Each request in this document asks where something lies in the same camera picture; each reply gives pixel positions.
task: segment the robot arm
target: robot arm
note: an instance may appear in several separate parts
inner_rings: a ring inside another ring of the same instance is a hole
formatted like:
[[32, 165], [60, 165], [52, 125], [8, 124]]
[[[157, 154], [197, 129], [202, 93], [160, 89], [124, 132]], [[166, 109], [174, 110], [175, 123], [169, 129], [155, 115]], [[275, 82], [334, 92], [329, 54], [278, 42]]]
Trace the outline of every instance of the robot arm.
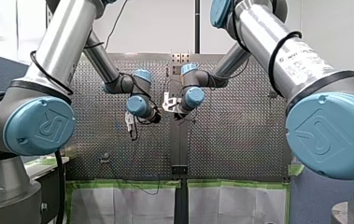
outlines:
[[[63, 0], [57, 6], [48, 31], [32, 54], [33, 63], [26, 75], [13, 80], [5, 94], [0, 94], [1, 154], [47, 155], [67, 143], [76, 123], [69, 86], [85, 46], [107, 91], [140, 97], [136, 115], [160, 120], [149, 104], [150, 73], [138, 70], [133, 76], [120, 74], [104, 48], [92, 45], [97, 41], [92, 23], [102, 16], [107, 3], [110, 2]], [[130, 99], [127, 107], [135, 112], [130, 101], [134, 102]]]
[[[250, 52], [269, 74], [274, 90], [287, 100], [286, 136], [294, 154], [320, 175], [354, 180], [354, 71], [337, 70], [322, 60], [299, 32], [284, 25], [286, 12], [285, 0], [214, 0], [212, 24], [226, 29], [243, 47], [234, 45], [215, 71], [227, 67], [224, 75], [229, 76], [244, 60], [234, 57], [226, 64], [225, 59]], [[182, 77], [186, 94], [179, 105], [189, 112], [193, 106], [184, 105], [193, 93], [185, 89], [203, 83], [187, 77], [204, 75], [192, 65], [184, 70], [189, 71]], [[199, 105], [204, 94], [195, 95], [200, 96]]]

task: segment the metal pole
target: metal pole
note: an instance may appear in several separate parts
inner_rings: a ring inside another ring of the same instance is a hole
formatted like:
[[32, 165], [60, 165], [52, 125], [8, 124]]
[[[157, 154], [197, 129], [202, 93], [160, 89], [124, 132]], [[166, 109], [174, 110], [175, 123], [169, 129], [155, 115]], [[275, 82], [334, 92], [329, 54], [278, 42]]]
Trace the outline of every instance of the metal pole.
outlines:
[[195, 1], [194, 53], [200, 53], [200, 0]]
[[236, 43], [219, 61], [213, 73], [218, 77], [230, 77], [250, 55]]

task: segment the metal stand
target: metal stand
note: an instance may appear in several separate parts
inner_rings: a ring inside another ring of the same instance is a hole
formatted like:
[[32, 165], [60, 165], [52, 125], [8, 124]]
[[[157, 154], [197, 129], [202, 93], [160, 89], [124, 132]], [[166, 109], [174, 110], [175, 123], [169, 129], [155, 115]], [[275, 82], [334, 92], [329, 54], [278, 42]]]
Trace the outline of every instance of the metal stand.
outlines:
[[40, 184], [30, 183], [20, 157], [0, 161], [0, 224], [40, 224], [40, 212]]
[[[171, 63], [170, 94], [175, 97], [179, 94], [180, 67], [186, 63], [188, 54], [173, 54]], [[176, 190], [175, 220], [176, 224], [189, 223], [189, 192], [188, 192], [188, 132], [189, 117], [186, 120], [171, 119], [171, 166], [173, 179], [180, 180], [180, 189]]]

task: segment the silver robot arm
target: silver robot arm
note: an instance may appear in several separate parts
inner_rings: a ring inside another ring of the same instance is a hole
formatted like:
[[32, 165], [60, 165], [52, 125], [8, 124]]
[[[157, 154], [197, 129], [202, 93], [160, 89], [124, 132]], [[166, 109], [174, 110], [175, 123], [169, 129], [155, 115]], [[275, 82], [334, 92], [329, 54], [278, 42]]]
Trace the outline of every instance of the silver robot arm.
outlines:
[[[337, 70], [321, 59], [283, 23], [286, 15], [285, 0], [214, 0], [212, 24], [237, 44], [210, 79], [224, 87], [252, 54], [287, 101], [286, 137], [294, 154], [320, 175], [354, 180], [354, 71]], [[181, 71], [185, 94], [178, 110], [187, 114], [203, 102], [200, 88], [214, 85], [202, 81], [210, 76], [194, 64]]]
[[92, 23], [111, 2], [63, 0], [58, 4], [25, 76], [0, 93], [0, 154], [47, 155], [67, 143], [76, 123], [69, 86], [83, 50], [107, 92], [130, 93], [127, 109], [133, 115], [160, 121], [149, 102], [150, 73], [120, 73], [92, 31]]

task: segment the white wall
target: white wall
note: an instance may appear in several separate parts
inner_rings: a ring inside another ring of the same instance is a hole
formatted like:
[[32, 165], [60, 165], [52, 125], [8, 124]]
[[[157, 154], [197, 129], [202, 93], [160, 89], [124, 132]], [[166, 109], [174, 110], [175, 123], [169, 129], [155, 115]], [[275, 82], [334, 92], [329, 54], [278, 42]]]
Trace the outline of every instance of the white wall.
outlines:
[[354, 1], [303, 0], [302, 31], [325, 61], [354, 70]]
[[[124, 0], [106, 7], [93, 30], [106, 41]], [[129, 0], [107, 52], [187, 52], [194, 50], [194, 1]]]
[[[94, 23], [102, 41], [112, 29], [124, 1], [106, 7]], [[224, 30], [212, 27], [212, 0], [201, 1], [201, 53], [226, 53], [235, 43]], [[287, 25], [300, 30], [301, 0], [288, 0]], [[193, 0], [129, 0], [109, 41], [107, 52], [194, 52]]]
[[[7, 10], [11, 13], [1, 15], [3, 24], [0, 25], [8, 27], [6, 30], [10, 32], [0, 34], [0, 55], [29, 63], [29, 52], [38, 47], [40, 36], [44, 34], [44, 0], [0, 0], [0, 4], [5, 1], [11, 5]], [[290, 8], [287, 24], [292, 30], [300, 30], [302, 0], [287, 1]], [[93, 29], [101, 41], [106, 41], [123, 3], [124, 0], [119, 0], [108, 5], [104, 16], [94, 23]], [[212, 0], [201, 0], [201, 52], [226, 53], [235, 42], [226, 31], [211, 26], [211, 4]], [[18, 39], [13, 37], [17, 34], [20, 35]], [[7, 48], [2, 47], [5, 40]], [[107, 51], [194, 52], [194, 1], [129, 0]]]
[[0, 0], [0, 57], [30, 63], [45, 31], [45, 0]]

